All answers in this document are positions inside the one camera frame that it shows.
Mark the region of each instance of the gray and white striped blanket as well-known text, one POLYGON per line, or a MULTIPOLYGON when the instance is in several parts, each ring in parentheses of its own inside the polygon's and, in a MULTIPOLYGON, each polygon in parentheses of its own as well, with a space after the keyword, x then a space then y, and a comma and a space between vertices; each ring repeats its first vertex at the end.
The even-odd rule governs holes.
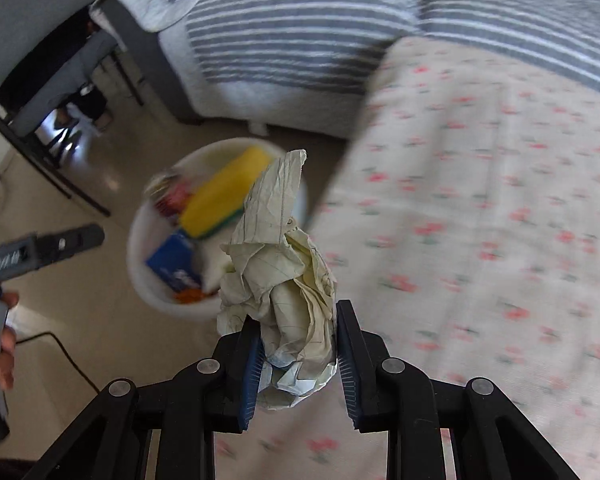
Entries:
POLYGON ((189 43, 210 82, 362 93, 386 48, 481 46, 600 91, 600 0, 200 0, 189 43))

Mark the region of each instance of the yellow sponge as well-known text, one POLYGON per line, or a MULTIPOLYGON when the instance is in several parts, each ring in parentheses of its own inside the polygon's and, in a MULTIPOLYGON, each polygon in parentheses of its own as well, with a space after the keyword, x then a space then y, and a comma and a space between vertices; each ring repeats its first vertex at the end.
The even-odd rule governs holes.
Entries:
POLYGON ((193 238, 211 234, 242 209, 251 186, 272 160, 262 148, 247 148, 196 191, 180 226, 193 238))

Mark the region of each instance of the metal screw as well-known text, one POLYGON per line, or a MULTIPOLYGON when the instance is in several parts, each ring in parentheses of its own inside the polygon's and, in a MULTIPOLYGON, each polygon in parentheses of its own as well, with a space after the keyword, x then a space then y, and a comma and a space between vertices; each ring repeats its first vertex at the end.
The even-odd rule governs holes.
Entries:
POLYGON ((382 361, 382 370, 389 374, 399 374, 405 369, 404 362, 395 357, 389 357, 382 361))
POLYGON ((493 393, 493 383, 488 379, 479 378, 471 383, 472 390, 480 395, 491 395, 493 393))
POLYGON ((131 384, 127 381, 116 381, 109 385, 109 393, 114 397, 124 397, 131 391, 131 384))
POLYGON ((215 359, 202 359, 196 368, 201 374, 215 374, 220 369, 220 363, 215 359))

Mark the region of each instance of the tiled floor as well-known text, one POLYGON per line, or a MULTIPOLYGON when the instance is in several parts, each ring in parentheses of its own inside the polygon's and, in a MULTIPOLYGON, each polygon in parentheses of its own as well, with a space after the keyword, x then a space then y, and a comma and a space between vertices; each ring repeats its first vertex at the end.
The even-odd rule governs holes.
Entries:
MULTIPOLYGON (((237 121, 177 123, 145 84, 141 93, 147 102, 139 108, 107 67, 96 82, 116 119, 103 134, 83 139, 64 171, 110 207, 112 217, 65 199, 18 156, 4 175, 8 200, 0 215, 0 242, 91 221, 104 227, 107 238, 101 248, 6 284, 21 294, 13 316, 17 328, 25 334, 55 332, 100 387, 121 376, 138 385, 166 380, 212 350, 213 321, 174 319, 136 296, 126 274, 126 238, 152 174, 215 140, 248 136, 246 125, 237 121)), ((314 205, 344 142, 282 128, 274 128, 269 140, 286 150, 307 150, 303 177, 314 205)), ((11 436, 0 445, 0 456, 38 458, 92 397, 55 343, 37 340, 19 346, 15 387, 8 393, 11 436)))

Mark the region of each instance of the cord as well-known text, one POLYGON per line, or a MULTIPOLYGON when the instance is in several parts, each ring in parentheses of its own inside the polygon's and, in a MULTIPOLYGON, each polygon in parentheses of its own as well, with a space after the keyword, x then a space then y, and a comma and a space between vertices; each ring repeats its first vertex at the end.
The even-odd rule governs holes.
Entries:
POLYGON ((58 336, 56 334, 54 334, 53 332, 41 332, 39 334, 32 335, 32 336, 26 337, 24 339, 20 339, 19 341, 16 341, 16 345, 20 345, 22 343, 28 343, 29 341, 34 341, 36 339, 44 337, 45 335, 51 336, 56 341, 56 343, 58 343, 58 346, 60 347, 62 353, 64 354, 64 357, 67 358, 67 360, 69 361, 71 366, 74 367, 75 371, 80 374, 80 376, 87 382, 87 384, 93 389, 93 391, 96 392, 96 394, 99 394, 100 389, 95 385, 95 383, 93 381, 91 381, 90 378, 87 377, 87 374, 85 374, 82 370, 80 370, 80 367, 71 358, 71 356, 69 355, 69 352, 66 351, 66 348, 64 348, 64 345, 58 339, 58 336))

